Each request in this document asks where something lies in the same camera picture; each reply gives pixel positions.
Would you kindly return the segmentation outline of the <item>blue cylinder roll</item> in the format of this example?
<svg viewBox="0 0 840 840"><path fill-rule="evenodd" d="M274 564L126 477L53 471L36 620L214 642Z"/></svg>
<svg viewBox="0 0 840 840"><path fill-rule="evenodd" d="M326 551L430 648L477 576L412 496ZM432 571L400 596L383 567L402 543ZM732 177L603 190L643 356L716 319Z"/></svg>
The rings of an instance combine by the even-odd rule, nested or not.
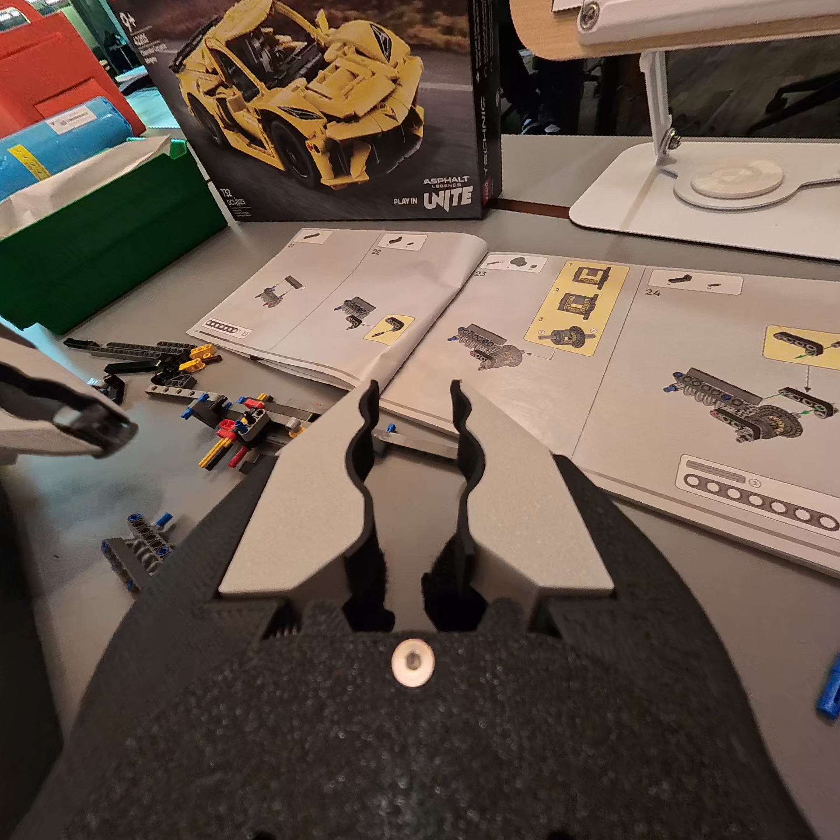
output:
<svg viewBox="0 0 840 840"><path fill-rule="evenodd" d="M1 139L1 199L134 136L110 100L97 97Z"/></svg>

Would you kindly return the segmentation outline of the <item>small lego beam assembly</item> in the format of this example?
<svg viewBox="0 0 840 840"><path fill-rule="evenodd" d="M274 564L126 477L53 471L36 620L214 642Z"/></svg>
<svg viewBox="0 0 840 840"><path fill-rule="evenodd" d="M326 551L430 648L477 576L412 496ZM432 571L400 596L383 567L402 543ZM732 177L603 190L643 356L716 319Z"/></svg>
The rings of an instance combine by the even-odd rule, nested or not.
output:
<svg viewBox="0 0 840 840"><path fill-rule="evenodd" d="M170 512L153 520L135 512L126 522L129 536L102 540L100 552L124 588L137 596L148 587L152 576L172 554L175 520Z"/></svg>

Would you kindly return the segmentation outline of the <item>black short lego beam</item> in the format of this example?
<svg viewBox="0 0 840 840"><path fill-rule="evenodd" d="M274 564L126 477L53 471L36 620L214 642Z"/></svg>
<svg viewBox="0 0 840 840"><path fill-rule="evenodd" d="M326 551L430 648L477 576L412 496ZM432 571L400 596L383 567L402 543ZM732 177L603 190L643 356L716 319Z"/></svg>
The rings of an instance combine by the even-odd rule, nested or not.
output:
<svg viewBox="0 0 840 840"><path fill-rule="evenodd" d="M51 422L61 433L88 444L103 458L124 449L138 433L138 426L116 411L116 406L96 402L82 410L60 409Z"/></svg>

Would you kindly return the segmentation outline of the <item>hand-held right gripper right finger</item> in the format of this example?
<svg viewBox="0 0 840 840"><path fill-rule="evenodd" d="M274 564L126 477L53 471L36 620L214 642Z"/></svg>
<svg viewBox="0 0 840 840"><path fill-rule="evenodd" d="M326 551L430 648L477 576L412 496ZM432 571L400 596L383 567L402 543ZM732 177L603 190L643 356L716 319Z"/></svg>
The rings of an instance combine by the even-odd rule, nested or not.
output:
<svg viewBox="0 0 840 840"><path fill-rule="evenodd" d="M499 600L534 623L553 598L613 596L613 579L552 451L474 385L452 381L450 397L465 484L455 533L423 576L434 629L476 630Z"/></svg>

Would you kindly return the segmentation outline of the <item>blue lego pin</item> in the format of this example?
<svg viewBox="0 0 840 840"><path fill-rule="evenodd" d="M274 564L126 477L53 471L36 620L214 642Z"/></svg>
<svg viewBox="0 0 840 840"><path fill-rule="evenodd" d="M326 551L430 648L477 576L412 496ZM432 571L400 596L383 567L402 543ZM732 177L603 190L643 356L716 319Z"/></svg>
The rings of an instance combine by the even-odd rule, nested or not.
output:
<svg viewBox="0 0 840 840"><path fill-rule="evenodd" d="M826 672L824 684L815 702L816 712L824 719L836 721L839 719L839 653Z"/></svg>

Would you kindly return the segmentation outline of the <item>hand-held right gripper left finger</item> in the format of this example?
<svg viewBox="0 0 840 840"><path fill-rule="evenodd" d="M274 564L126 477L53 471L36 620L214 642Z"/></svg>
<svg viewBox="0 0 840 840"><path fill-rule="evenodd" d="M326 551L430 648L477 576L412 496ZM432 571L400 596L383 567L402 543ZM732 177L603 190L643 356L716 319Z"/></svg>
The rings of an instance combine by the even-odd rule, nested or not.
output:
<svg viewBox="0 0 840 840"><path fill-rule="evenodd" d="M222 598L279 597L297 614L331 600L355 631L393 630L365 485L379 415L379 384L364 381L281 450L218 587Z"/></svg>

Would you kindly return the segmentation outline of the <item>lego chassis assembly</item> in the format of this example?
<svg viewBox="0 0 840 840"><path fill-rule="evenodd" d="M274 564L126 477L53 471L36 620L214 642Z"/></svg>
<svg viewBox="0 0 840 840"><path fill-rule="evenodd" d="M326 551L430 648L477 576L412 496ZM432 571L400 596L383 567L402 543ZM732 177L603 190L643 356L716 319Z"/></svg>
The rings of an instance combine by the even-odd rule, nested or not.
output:
<svg viewBox="0 0 840 840"><path fill-rule="evenodd" d="M282 404L265 393L244 395L236 401L215 392L189 395L192 399L182 419L195 419L215 435L213 446L198 465L205 471L226 465L248 473L261 459L302 436L326 412L302 402Z"/></svg>

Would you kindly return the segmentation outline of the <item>white paper bag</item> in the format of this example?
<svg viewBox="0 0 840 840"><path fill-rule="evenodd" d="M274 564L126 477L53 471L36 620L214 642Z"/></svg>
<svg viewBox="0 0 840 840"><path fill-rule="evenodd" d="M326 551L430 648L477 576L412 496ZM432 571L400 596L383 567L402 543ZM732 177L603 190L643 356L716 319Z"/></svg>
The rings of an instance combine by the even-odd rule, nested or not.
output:
<svg viewBox="0 0 840 840"><path fill-rule="evenodd" d="M42 221L138 170L148 161L167 157L171 144L172 137L168 134L130 140L4 198L1 202L1 238L11 237Z"/></svg>

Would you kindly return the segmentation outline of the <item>lego set box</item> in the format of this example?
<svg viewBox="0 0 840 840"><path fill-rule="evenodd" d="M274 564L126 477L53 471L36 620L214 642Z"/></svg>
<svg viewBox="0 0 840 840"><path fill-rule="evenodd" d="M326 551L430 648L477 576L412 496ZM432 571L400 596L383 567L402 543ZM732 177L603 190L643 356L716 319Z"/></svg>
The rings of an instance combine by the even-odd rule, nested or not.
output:
<svg viewBox="0 0 840 840"><path fill-rule="evenodd" d="M487 1L123 1L242 222L477 219L501 191Z"/></svg>

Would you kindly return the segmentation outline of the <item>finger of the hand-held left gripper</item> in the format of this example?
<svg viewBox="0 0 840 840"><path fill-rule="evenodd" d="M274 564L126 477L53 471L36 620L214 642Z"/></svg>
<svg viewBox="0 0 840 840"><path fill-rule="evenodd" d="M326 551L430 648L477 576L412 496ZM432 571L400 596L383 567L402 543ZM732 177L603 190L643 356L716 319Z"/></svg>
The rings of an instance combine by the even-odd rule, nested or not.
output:
<svg viewBox="0 0 840 840"><path fill-rule="evenodd" d="M102 449L69 434L56 420L72 420L78 412L60 401L26 394L14 385L1 387L2 459L19 455L101 457Z"/></svg>
<svg viewBox="0 0 840 840"><path fill-rule="evenodd" d="M30 396L48 397L77 410L93 403L112 404L117 412L128 417L115 402L5 325L1 327L3 385L14 385Z"/></svg>

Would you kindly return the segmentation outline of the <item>red plastic tote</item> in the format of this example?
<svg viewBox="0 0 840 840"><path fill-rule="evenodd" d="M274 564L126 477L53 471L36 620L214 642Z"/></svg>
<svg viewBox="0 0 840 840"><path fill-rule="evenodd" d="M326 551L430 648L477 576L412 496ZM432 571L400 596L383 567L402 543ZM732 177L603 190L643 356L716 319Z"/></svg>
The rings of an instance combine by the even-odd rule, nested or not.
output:
<svg viewBox="0 0 840 840"><path fill-rule="evenodd" d="M1 34L1 136L78 107L108 99L132 135L146 127L69 19L41 15L30 3L1 2L24 21Z"/></svg>

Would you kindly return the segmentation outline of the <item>instruction booklet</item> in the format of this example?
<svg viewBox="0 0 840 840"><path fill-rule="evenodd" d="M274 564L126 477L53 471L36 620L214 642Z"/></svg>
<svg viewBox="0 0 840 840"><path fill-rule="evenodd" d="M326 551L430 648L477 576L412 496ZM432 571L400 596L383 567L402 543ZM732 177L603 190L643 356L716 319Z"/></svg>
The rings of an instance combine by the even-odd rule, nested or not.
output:
<svg viewBox="0 0 840 840"><path fill-rule="evenodd" d="M188 334L453 434L478 391L614 496L838 577L838 281L304 227Z"/></svg>

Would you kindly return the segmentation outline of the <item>white stand base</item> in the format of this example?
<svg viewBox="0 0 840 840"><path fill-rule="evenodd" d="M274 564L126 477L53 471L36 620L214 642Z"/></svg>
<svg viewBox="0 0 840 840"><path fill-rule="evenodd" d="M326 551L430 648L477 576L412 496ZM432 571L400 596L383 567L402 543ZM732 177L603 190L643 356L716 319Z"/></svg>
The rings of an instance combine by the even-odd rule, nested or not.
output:
<svg viewBox="0 0 840 840"><path fill-rule="evenodd" d="M669 113L665 52L643 52L639 66L652 139L606 167L571 207L574 224L838 261L838 142L684 140Z"/></svg>

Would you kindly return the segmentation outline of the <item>green plastic bin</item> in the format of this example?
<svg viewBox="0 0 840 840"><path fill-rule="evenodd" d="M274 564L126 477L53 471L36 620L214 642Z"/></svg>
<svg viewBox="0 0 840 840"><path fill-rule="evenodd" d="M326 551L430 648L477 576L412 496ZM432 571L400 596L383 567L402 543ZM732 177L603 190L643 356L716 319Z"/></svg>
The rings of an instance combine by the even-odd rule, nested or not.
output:
<svg viewBox="0 0 840 840"><path fill-rule="evenodd" d="M187 142L2 239L1 314L68 333L226 228Z"/></svg>

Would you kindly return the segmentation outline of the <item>pile of dark lego beams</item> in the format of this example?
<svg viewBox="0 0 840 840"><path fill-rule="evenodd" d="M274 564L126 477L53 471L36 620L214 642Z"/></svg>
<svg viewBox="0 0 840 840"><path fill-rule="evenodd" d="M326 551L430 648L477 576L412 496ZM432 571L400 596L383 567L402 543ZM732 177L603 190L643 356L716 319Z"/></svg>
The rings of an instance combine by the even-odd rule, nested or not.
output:
<svg viewBox="0 0 840 840"><path fill-rule="evenodd" d="M109 359L98 379L88 384L116 404L123 402L124 377L151 374L150 383L192 388L196 378L179 372L179 365L190 359L196 347L189 343L158 342L156 344L110 342L101 344L92 340L66 338L63 344L72 350L84 351L92 356Z"/></svg>

